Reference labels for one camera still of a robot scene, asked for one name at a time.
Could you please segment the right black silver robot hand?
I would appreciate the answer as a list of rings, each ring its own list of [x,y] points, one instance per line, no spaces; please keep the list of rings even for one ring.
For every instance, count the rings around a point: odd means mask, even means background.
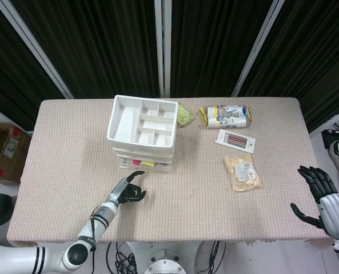
[[[293,213],[304,223],[322,229],[339,240],[339,192],[330,176],[320,168],[300,166],[298,173],[305,179],[319,210],[319,217],[306,216],[296,204],[290,203]]]

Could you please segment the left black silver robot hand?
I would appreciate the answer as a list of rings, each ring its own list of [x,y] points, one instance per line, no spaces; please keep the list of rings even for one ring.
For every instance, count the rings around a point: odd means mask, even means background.
[[[131,182],[136,176],[144,173],[144,171],[134,171],[128,177],[121,179],[107,197],[106,202],[112,202],[118,207],[120,204],[141,201],[146,191],[142,191],[140,186],[131,184]]]

